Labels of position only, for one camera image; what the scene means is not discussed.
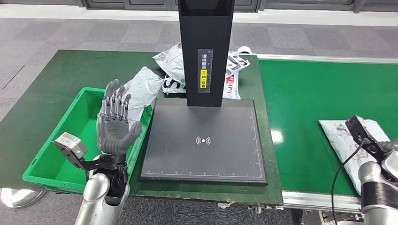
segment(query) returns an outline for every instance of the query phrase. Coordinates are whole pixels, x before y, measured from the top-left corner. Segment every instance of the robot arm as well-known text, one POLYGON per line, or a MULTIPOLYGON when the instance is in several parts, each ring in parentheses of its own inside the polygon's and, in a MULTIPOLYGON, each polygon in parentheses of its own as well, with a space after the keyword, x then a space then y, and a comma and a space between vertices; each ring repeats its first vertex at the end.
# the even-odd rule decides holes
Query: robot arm
POLYGON ((105 89, 97 120, 97 145, 101 154, 93 161, 83 158, 87 149, 79 138, 65 132, 53 141, 72 165, 89 174, 75 225, 117 224, 129 195, 126 152, 138 137, 141 125, 133 121, 129 129, 130 95, 122 101, 123 91, 118 80, 110 82, 105 89))
POLYGON ((398 221, 398 138, 377 142, 357 116, 345 123, 358 144, 377 162, 364 163, 359 170, 361 210, 365 225, 390 225, 398 221))

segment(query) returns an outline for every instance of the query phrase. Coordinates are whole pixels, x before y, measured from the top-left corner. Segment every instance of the cable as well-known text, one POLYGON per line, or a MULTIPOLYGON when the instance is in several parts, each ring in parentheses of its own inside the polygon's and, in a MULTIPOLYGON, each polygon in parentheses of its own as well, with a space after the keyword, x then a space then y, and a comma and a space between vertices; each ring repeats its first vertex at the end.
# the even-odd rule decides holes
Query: cable
POLYGON ((354 157, 355 154, 358 153, 358 151, 362 148, 364 142, 365 142, 365 140, 362 141, 361 144, 358 146, 358 148, 340 165, 340 167, 336 171, 335 177, 333 178, 332 191, 331 191, 330 195, 332 196, 332 212, 333 212, 333 219, 334 219, 336 225, 337 225, 337 220, 336 220, 336 214, 335 214, 335 203, 334 203, 334 194, 333 193, 335 191, 335 183, 336 183, 336 179, 337 179, 337 176, 338 176, 338 172, 340 172, 340 170, 344 167, 344 165, 348 161, 350 161, 350 159, 352 157, 354 157))

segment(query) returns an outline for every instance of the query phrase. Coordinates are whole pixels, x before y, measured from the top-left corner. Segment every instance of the black scanning pad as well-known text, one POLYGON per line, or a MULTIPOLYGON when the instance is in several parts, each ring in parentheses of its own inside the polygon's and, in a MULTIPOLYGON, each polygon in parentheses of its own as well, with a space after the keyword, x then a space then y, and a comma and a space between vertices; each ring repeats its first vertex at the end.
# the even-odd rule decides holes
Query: black scanning pad
POLYGON ((183 98, 156 99, 140 179, 266 185, 254 101, 187 107, 183 98))

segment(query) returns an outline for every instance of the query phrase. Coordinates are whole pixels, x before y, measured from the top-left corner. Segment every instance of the white plastic bag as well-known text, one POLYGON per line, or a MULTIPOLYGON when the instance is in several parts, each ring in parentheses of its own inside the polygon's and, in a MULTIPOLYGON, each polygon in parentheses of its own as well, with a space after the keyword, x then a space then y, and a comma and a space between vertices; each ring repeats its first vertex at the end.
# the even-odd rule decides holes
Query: white plastic bag
POLYGON ((224 90, 222 91, 222 98, 240 100, 238 87, 239 72, 231 75, 225 75, 224 90))
MULTIPOLYGON (((174 81, 185 85, 184 60, 181 43, 152 57, 159 67, 174 81)), ((238 52, 228 52, 226 75, 232 75, 250 65, 248 60, 239 57, 238 52)))
POLYGON ((140 121, 144 107, 155 100, 162 83, 163 80, 158 75, 147 67, 142 67, 133 79, 124 84, 122 99, 131 94, 127 119, 140 121))
POLYGON ((184 61, 181 42, 169 50, 152 57, 159 67, 173 80, 185 85, 184 61))
POLYGON ((162 86, 163 93, 178 94, 186 93, 185 85, 173 80, 169 75, 166 75, 162 86))
MULTIPOLYGON (((184 61, 181 43, 153 57, 159 67, 166 72, 162 90, 164 93, 186 93, 184 61)), ((238 52, 228 52, 222 97, 241 99, 239 96, 239 71, 250 65, 250 62, 239 57, 238 52)))
MULTIPOLYGON (((360 121, 366 130, 378 142, 390 141, 376 121, 364 120, 362 118, 360 118, 360 121)), ((328 137, 338 158, 341 162, 344 162, 359 146, 352 139, 352 136, 345 125, 345 120, 320 120, 319 123, 321 124, 323 131, 328 137)), ((358 177, 358 171, 362 164, 370 161, 376 162, 373 156, 369 155, 364 149, 361 149, 344 166, 345 171, 351 178, 351 181, 359 195, 361 194, 361 183, 358 177)))

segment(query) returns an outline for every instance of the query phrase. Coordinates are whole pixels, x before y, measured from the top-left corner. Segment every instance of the green tabletop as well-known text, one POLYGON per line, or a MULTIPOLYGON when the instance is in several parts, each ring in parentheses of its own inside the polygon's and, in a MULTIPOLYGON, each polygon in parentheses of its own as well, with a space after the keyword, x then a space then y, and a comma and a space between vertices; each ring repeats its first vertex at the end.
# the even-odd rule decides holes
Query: green tabletop
MULTIPOLYGON (((318 120, 357 114, 398 136, 398 64, 260 60, 283 190, 330 193, 340 165, 318 120)), ((335 193, 356 195, 346 173, 335 193)))
MULTIPOLYGON (((0 123, 0 187, 42 189, 22 174, 57 125, 77 93, 86 86, 103 88, 115 78, 130 80, 143 66, 164 77, 153 52, 60 50, 0 123)), ((282 194, 257 58, 240 73, 242 98, 254 99, 269 185, 144 183, 139 160, 130 180, 131 194, 156 197, 237 201, 281 205, 282 194)))

